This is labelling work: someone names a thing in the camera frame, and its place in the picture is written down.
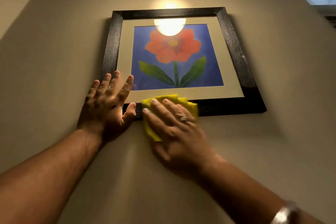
skin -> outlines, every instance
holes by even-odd
[[[116,139],[135,118],[135,103],[124,115],[123,104],[132,87],[130,75],[119,92],[106,74],[94,81],[85,99],[77,129],[68,137],[0,175],[0,216],[4,224],[56,223],[77,183],[99,150]],[[285,205],[283,199],[225,161],[210,146],[195,119],[169,100],[144,109],[149,125],[161,136],[153,153],[176,173],[182,171],[212,195],[237,224],[268,224]],[[294,223],[317,224],[301,211]]]

microfiber cloth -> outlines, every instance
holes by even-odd
[[[179,96],[177,94],[176,95],[163,95],[163,96],[154,97],[154,98],[157,99],[160,103],[162,103],[162,101],[164,99],[169,99],[174,104],[180,104],[180,105],[184,106],[191,113],[192,116],[194,116],[195,118],[198,118],[197,104],[188,102],[187,98],[179,98]],[[142,101],[142,108],[143,109],[148,108],[149,110],[152,111],[152,109],[151,109],[151,100],[152,99],[153,98],[143,100]],[[162,139],[149,126],[149,124],[148,124],[148,122],[145,118],[143,119],[143,124],[145,126],[145,132],[149,137],[151,137],[156,142],[157,141],[162,141]]]

green stem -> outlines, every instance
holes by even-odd
[[[174,61],[174,74],[175,74],[175,88],[180,87],[180,81],[179,81],[179,71],[177,70],[177,62]]]

flower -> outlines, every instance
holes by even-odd
[[[153,30],[150,34],[151,41],[145,49],[156,55],[156,59],[161,63],[172,61],[186,62],[191,54],[200,51],[201,43],[194,40],[192,29],[183,29],[177,35],[162,35],[158,30]]]

flower painting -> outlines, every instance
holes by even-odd
[[[135,27],[132,90],[223,86],[206,24],[185,25],[174,36]]]

